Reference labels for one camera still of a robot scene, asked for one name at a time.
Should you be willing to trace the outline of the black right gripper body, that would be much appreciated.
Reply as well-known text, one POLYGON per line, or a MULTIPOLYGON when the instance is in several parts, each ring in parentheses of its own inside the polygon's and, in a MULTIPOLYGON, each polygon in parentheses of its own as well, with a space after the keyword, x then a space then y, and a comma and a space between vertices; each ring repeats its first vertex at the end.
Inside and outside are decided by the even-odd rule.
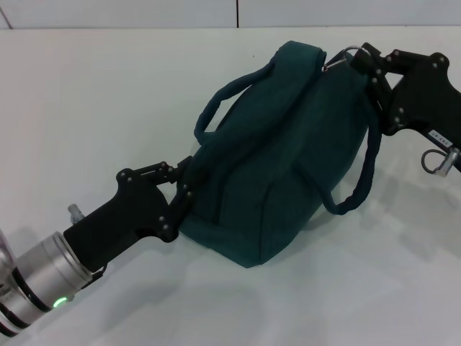
POLYGON ((460 147, 460 92, 449 81, 449 59, 433 53, 401 74, 393 87, 400 112, 400 125, 381 125, 393 136, 400 130, 414 130, 440 148, 460 147))

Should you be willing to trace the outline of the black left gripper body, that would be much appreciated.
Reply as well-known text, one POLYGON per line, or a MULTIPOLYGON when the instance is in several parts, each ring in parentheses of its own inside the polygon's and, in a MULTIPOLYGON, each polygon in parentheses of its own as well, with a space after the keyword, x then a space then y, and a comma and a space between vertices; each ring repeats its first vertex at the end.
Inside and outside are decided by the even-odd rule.
POLYGON ((178 237, 163 230, 168 203, 158 185, 140 187, 138 169, 123 169, 116 180, 115 196, 63 233, 79 262, 92 272, 142 238, 170 243, 178 237))

